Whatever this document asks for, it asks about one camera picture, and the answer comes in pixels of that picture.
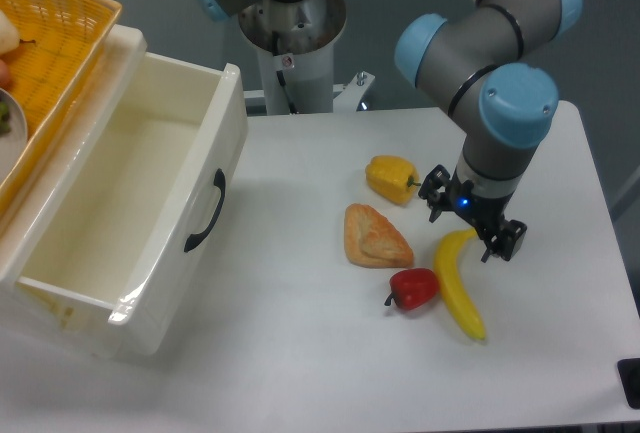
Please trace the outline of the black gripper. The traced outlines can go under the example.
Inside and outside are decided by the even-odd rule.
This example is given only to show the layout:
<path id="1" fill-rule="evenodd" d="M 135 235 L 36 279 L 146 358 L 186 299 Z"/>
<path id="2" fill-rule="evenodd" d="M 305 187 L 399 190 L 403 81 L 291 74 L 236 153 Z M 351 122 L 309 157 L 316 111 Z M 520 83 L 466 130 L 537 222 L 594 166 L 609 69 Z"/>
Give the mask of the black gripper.
<path id="1" fill-rule="evenodd" d="M 461 183 L 452 178 L 446 168 L 437 165 L 421 182 L 418 197 L 427 202 L 429 222 L 434 223 L 443 212 L 452 210 L 471 225 L 485 245 L 481 257 L 510 261 L 519 251 L 527 233 L 527 225 L 518 220 L 506 220 L 504 210 L 513 193 L 488 198 L 473 192 L 474 183 Z"/>

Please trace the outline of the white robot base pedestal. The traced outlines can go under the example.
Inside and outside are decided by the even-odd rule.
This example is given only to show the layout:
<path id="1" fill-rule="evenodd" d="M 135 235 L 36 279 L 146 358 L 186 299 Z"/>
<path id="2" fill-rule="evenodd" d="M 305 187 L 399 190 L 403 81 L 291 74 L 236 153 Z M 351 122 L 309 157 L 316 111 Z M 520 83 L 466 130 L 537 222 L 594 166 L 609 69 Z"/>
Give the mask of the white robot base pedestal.
<path id="1" fill-rule="evenodd" d="M 344 0 L 263 0 L 239 14 L 257 55 L 266 113 L 351 113 L 361 109 L 375 76 L 359 71 L 334 83 L 334 46 L 346 26 Z"/>

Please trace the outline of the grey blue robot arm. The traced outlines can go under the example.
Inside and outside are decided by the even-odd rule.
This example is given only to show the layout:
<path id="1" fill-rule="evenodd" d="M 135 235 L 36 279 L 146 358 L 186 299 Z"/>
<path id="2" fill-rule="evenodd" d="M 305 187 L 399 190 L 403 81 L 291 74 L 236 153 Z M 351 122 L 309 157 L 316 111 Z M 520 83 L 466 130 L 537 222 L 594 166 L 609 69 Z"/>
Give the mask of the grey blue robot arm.
<path id="1" fill-rule="evenodd" d="M 333 47 L 344 0 L 198 0 L 215 21 L 236 17 L 259 60 L 270 114 L 333 112 Z M 437 14 L 401 34 L 394 62 L 465 133 L 453 172 L 434 168 L 419 195 L 433 216 L 451 211 L 472 226 L 487 256 L 509 260 L 526 226 L 505 208 L 559 103 L 554 81 L 523 57 L 579 19 L 583 0 L 473 0 L 459 22 Z"/>

